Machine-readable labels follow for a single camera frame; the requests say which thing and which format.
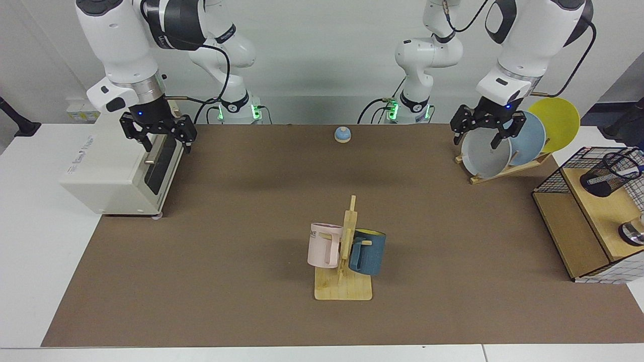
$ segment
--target white wall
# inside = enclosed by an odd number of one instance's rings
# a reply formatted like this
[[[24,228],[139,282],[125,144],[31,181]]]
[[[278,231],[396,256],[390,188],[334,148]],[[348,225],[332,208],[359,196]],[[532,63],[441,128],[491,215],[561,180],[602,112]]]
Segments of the white wall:
[[[88,88],[103,76],[102,66],[91,53],[76,19],[74,1],[0,3],[2,39],[16,49],[5,52],[6,45],[2,43],[0,81],[12,89],[16,105],[24,106],[28,117],[63,120],[65,97],[78,94],[79,82]],[[370,99],[391,95],[402,79],[404,73],[393,59],[397,43],[429,35],[422,24],[424,0],[228,3],[238,29],[258,48],[257,63],[243,73],[247,84],[271,106],[274,120],[280,123],[355,122]],[[616,3],[594,0],[599,38],[564,93],[582,114],[644,50],[641,21],[644,1],[620,0],[619,6]],[[455,23],[461,26],[466,23],[480,4],[478,0],[464,0]],[[28,21],[15,29],[7,24],[17,22],[11,12],[6,12],[12,7],[22,8],[28,16]],[[435,76],[431,101],[437,105],[436,121],[447,122],[460,104],[474,106],[478,101],[475,86],[494,65],[500,51],[500,46],[488,38],[482,23],[483,19],[479,19],[471,30],[459,35],[466,52],[458,66],[431,72]],[[53,51],[46,52],[46,56],[39,54],[38,48],[33,47],[34,38]],[[590,34],[585,34],[556,57],[538,90],[552,92],[560,88],[589,38]],[[32,44],[26,46],[30,52],[18,51],[25,39]],[[155,50],[155,55],[162,72],[169,76],[169,94],[214,95],[205,73],[190,62],[187,54]],[[45,105],[36,102],[38,97],[46,97]],[[526,107],[534,101],[527,100]],[[183,108],[188,113],[194,110],[188,105]],[[41,117],[43,112],[50,118]]]
[[[85,89],[47,37],[52,31],[44,31],[20,0],[0,1],[0,95],[28,119],[67,122],[65,98],[84,97]],[[0,111],[0,151],[16,131]]]
[[[600,102],[637,102],[644,97],[644,53],[601,96]]]

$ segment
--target brown tabletop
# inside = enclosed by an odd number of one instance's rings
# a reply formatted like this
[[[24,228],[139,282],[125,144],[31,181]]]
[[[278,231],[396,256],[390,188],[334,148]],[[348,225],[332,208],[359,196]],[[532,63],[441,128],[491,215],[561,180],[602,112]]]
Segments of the brown tabletop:
[[[572,283],[530,192],[471,186],[447,126],[206,126],[164,218],[103,217],[45,347],[644,342],[626,285]],[[372,301],[316,301],[311,222],[385,232]]]

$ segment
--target white table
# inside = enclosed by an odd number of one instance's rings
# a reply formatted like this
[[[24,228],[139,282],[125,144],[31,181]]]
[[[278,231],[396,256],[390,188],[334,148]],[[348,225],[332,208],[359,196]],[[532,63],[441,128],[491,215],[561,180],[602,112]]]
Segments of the white table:
[[[449,345],[272,348],[38,348],[96,228],[99,215],[58,178],[92,133],[45,124],[0,155],[0,361],[637,361],[637,345]],[[582,128],[558,163],[582,146],[619,146]],[[629,285],[644,309],[644,280]]]

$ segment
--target blue mug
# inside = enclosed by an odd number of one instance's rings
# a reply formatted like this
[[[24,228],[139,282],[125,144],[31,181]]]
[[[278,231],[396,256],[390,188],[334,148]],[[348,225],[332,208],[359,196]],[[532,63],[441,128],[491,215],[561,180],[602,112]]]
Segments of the blue mug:
[[[349,269],[366,275],[378,275],[383,263],[384,241],[387,235],[379,231],[356,229],[349,259]]]

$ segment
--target yellow plate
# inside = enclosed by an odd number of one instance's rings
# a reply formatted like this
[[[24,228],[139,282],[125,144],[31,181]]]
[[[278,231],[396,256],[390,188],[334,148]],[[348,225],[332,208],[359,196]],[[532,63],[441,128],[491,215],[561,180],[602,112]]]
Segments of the yellow plate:
[[[559,151],[577,136],[581,126],[579,111],[563,98],[546,98],[534,103],[528,111],[541,120],[549,139],[543,152]]]

